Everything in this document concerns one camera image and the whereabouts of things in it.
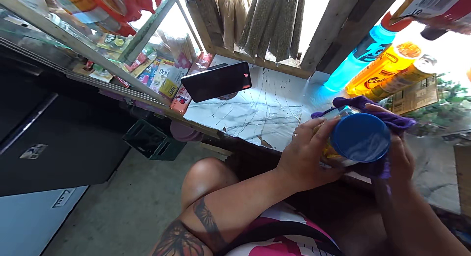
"black cabinet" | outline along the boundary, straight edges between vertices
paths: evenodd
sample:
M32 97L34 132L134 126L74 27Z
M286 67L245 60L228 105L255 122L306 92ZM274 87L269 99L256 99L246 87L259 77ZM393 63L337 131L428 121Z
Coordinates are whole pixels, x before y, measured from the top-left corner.
M0 196L108 180L129 150L121 138L135 119L107 97L101 104L96 90L75 91L78 100L35 81L0 78Z

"purple cloth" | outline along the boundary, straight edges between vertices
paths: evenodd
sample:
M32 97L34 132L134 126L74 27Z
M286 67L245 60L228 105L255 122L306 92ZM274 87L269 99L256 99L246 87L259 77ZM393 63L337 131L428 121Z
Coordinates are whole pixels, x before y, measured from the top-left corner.
M393 113L386 113L386 112L370 112L366 109L365 104L371 103L378 105L372 102L365 96L357 96L354 98L344 98L344 97L336 97L333 99L332 104L334 107L326 110L325 112L315 112L311 114L311 118L321 117L322 115L332 111L335 108L340 108L345 105L349 105L359 109L362 113L372 114L378 118L380 118L389 129L397 135L402 134L405 130L409 129L410 127L414 126L417 122L412 118L402 117L397 114Z
M365 96L357 96L354 98L344 98L344 97L336 97L333 99L332 104L334 107L326 110L325 112L315 112L311 114L311 118L318 118L322 115L332 111L335 108L340 108L345 105L349 105L359 109L362 113L372 114L378 118L380 118L389 129L397 134L402 134L408 128L414 126L417 122L412 118L402 117L397 114L388 113L388 112L370 112L366 109L365 104L376 103L372 102ZM387 161L387 156L378 159L375 162L371 163L358 163L355 165L350 166L352 171L357 172L360 175L369 177L369 178L381 178L386 179L390 177L390 165Z

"glass display case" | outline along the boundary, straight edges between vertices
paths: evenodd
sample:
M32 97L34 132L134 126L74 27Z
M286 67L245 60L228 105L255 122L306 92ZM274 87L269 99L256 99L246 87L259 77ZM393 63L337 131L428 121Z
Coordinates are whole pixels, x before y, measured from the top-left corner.
M177 0L0 0L0 44L167 109L203 50L184 14Z

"woman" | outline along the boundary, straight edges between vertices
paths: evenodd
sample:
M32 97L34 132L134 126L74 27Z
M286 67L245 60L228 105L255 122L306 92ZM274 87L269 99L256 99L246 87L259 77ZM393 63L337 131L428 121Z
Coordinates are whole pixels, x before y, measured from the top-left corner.
M367 108L386 111L372 104ZM343 255L327 233L282 202L343 174L343 169L319 166L338 121L316 118L301 124L278 166L245 181L239 182L218 159L195 163L182 186L183 212L165 230L152 255ZM374 181L374 188L392 252L471 255L415 191L414 160L403 138L392 135L388 154L391 178Z

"yellow bottle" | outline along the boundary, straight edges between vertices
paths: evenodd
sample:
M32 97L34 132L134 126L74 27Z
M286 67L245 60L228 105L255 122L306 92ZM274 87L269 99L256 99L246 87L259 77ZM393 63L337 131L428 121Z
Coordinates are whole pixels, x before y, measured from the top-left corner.
M390 46L377 60L371 62L350 81L347 93L355 96L365 94L382 81L410 66L420 53L421 49L412 42Z

